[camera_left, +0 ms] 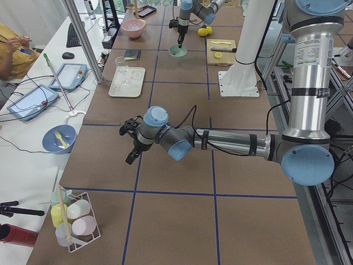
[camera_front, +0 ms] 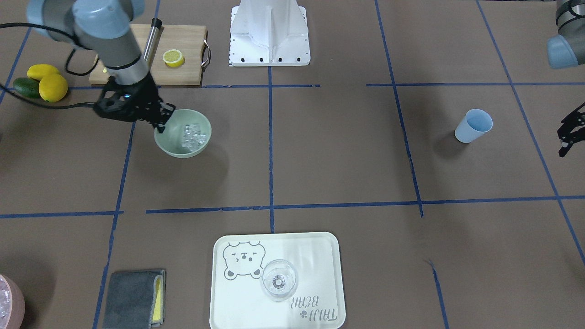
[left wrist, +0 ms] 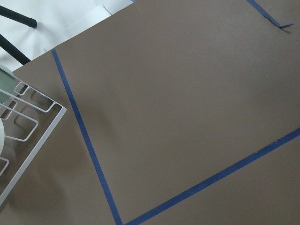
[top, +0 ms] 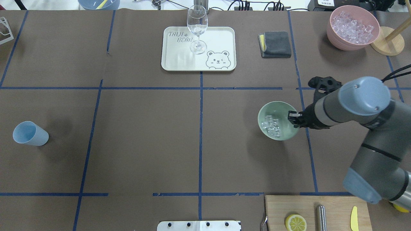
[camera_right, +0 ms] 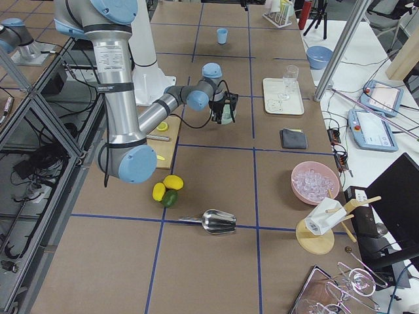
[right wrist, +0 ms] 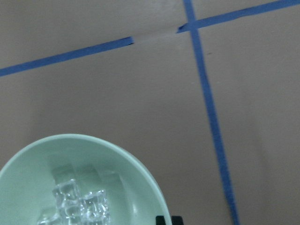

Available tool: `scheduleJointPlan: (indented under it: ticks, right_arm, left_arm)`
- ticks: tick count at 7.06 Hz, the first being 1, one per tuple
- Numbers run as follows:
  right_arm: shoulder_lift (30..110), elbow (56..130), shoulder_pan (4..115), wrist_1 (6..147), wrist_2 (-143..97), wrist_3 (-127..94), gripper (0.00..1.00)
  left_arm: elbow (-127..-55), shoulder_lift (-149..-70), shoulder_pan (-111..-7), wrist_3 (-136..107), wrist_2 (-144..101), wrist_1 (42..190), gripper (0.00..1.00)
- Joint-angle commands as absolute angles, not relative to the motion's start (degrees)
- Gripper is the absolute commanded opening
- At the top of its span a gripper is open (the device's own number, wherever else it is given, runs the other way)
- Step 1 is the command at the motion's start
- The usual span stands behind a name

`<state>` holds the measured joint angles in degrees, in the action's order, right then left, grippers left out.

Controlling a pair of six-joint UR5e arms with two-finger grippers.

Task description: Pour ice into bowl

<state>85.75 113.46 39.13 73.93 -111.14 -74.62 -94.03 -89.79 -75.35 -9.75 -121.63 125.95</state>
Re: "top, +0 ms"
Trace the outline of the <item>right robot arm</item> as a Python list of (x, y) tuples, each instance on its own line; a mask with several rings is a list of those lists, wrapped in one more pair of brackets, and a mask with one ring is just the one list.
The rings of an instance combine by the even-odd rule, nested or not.
[(343, 186), (352, 195), (377, 204), (382, 199), (410, 210), (410, 171), (400, 167), (410, 151), (410, 106), (391, 97), (383, 80), (364, 76), (341, 84), (333, 77), (314, 77), (313, 103), (288, 111), (295, 128), (325, 130), (355, 121), (368, 129)]

